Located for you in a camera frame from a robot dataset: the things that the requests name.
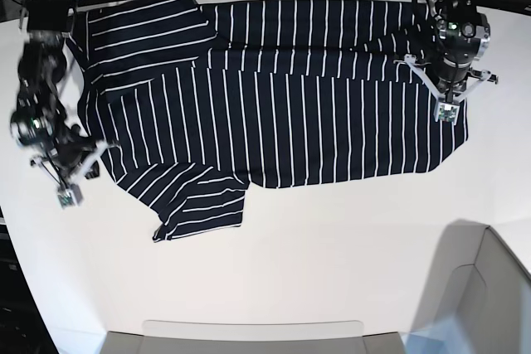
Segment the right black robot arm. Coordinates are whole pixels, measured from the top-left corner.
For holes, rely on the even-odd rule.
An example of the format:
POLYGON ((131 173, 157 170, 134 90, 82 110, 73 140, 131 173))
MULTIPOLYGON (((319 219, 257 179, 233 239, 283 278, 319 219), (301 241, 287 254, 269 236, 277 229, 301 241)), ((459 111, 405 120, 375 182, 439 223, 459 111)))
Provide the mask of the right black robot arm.
POLYGON ((100 175, 98 159, 105 145, 68 126, 58 84, 66 76, 63 52, 73 31, 70 17, 79 0, 24 0, 19 26, 25 30, 17 75, 19 91, 10 119, 12 137, 22 147, 34 148, 32 164, 53 168, 60 184, 100 175))

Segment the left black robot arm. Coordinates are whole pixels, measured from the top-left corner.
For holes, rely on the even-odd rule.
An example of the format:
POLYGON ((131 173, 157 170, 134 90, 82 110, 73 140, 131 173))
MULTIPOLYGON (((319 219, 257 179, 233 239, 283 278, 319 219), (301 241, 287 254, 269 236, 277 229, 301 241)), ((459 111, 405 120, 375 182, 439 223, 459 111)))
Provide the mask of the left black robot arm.
POLYGON ((434 55, 431 81, 442 94, 465 92, 470 76, 479 76, 472 64, 490 43, 490 25, 477 9, 476 0, 426 0, 427 22, 433 29, 434 55))

